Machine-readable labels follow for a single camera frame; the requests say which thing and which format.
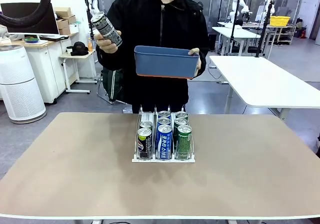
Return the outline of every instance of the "yellow bin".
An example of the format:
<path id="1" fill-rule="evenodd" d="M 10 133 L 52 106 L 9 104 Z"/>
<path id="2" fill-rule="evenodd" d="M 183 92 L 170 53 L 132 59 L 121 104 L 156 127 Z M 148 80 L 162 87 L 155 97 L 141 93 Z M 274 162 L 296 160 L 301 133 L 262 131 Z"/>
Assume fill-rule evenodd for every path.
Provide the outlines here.
<path id="1" fill-rule="evenodd" d="M 271 16 L 270 26 L 286 26 L 290 20 L 287 16 Z"/>

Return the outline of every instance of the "sleeve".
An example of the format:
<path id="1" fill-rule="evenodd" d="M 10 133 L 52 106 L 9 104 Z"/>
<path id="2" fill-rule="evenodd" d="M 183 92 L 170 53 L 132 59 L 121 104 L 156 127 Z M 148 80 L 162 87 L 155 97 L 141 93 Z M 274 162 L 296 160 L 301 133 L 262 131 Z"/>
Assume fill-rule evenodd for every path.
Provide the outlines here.
<path id="1" fill-rule="evenodd" d="M 123 27 L 124 23 L 124 2 L 123 0 L 115 0 L 111 5 L 107 15 L 110 22 L 113 24 L 116 30 L 120 30 L 122 32 L 121 38 L 123 40 L 123 36 L 125 34 L 125 30 Z M 125 62 L 125 43 L 122 42 L 122 45 L 119 46 L 116 53 L 108 54 L 103 50 L 96 46 L 96 53 L 99 60 L 99 63 L 107 68 L 108 70 L 114 71 L 123 68 L 123 64 Z"/>
<path id="2" fill-rule="evenodd" d="M 209 52 L 209 37 L 208 30 L 206 26 L 206 20 L 204 18 L 204 14 L 200 14 L 199 20 L 196 22 L 196 33 L 195 33 L 195 48 L 200 49 L 200 60 L 201 60 L 201 69 L 198 72 L 198 76 L 203 74 L 206 70 L 206 55 Z"/>

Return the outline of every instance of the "person's left hand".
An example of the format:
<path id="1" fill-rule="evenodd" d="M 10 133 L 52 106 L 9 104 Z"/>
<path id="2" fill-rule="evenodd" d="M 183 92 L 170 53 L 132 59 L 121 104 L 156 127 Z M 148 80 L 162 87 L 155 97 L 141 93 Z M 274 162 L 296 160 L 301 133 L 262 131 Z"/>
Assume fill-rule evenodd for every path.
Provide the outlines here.
<path id="1" fill-rule="evenodd" d="M 200 49 L 198 49 L 198 48 L 193 48 L 192 50 L 189 51 L 188 54 L 189 54 L 189 55 L 193 55 L 194 53 L 199 54 L 199 53 L 200 53 Z M 195 71 L 195 74 L 194 74 L 195 77 L 198 75 L 198 72 L 199 72 L 200 69 L 201 69 L 201 59 L 200 59 L 200 57 L 199 57 L 198 63 L 197 63 L 197 65 L 196 65 L 196 71 Z"/>

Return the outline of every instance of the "can dispenser rack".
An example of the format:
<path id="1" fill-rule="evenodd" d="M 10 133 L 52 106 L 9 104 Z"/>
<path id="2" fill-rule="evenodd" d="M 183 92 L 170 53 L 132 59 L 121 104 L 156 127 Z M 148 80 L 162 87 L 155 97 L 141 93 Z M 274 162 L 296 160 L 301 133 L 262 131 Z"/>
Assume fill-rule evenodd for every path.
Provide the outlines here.
<path id="1" fill-rule="evenodd" d="M 172 113 L 170 107 L 168 111 L 171 113 L 171 127 L 172 127 L 172 135 L 175 125 L 176 114 Z M 152 158 L 150 159 L 143 159 L 139 158 L 139 151 L 138 151 L 138 130 L 140 129 L 140 122 L 141 121 L 151 121 L 152 126 Z M 157 123 L 158 123 L 158 112 L 157 109 L 154 109 L 153 113 L 150 112 L 143 112 L 142 107 L 140 108 L 138 120 L 136 123 L 136 132 L 135 132 L 135 142 L 134 142 L 134 153 L 133 153 L 133 163 L 194 163 L 195 162 L 195 148 L 194 148 L 194 139 L 191 134 L 191 142 L 190 142 L 190 151 L 188 159 L 186 160 L 179 160 L 176 158 L 176 150 L 173 145 L 173 136 L 171 137 L 171 148 L 173 149 L 173 153 L 171 154 L 171 158 L 168 160 L 161 160 L 157 158 L 157 151 L 156 151 L 156 135 L 157 135 Z"/>

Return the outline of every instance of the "hand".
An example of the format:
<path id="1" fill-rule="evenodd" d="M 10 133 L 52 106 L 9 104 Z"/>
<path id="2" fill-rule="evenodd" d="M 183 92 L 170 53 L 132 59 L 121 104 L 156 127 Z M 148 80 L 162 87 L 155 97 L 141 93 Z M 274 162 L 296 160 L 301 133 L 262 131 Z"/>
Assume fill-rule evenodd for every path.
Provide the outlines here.
<path id="1" fill-rule="evenodd" d="M 192 50 L 189 51 L 188 54 L 189 54 L 189 55 L 193 55 L 194 53 L 199 54 L 199 53 L 200 53 L 200 49 L 198 49 L 198 48 L 193 48 Z M 197 63 L 197 65 L 196 65 L 196 71 L 195 71 L 195 74 L 194 74 L 195 77 L 198 75 L 198 72 L 199 72 L 199 70 L 201 69 L 201 64 L 202 64 L 202 62 L 201 62 L 201 59 L 200 59 L 200 57 L 199 57 L 198 63 Z"/>
<path id="2" fill-rule="evenodd" d="M 115 53 L 118 50 L 118 47 L 115 43 L 111 43 L 110 39 L 104 39 L 101 34 L 96 34 L 94 36 L 97 45 L 102 49 L 105 53 Z"/>

